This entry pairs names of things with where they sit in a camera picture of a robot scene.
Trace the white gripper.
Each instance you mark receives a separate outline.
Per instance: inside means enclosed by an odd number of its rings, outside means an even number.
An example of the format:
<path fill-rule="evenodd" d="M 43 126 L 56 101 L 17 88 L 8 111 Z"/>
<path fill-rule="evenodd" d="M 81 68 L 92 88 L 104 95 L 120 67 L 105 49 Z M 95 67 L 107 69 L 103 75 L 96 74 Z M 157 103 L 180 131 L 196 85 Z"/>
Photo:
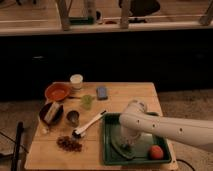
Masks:
<path fill-rule="evenodd" d="M 120 133 L 123 147 L 132 147 L 141 136 L 139 131 L 124 126 L 120 128 Z"/>

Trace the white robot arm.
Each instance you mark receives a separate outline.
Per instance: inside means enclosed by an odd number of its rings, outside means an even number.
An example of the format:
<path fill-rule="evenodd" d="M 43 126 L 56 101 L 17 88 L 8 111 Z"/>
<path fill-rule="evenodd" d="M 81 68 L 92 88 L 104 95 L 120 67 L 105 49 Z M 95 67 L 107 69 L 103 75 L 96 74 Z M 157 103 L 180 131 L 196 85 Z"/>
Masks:
<path fill-rule="evenodd" d="M 145 103 L 132 100 L 119 122 L 127 141 L 132 141 L 134 134 L 146 132 L 213 153 L 213 121 L 153 116 Z"/>

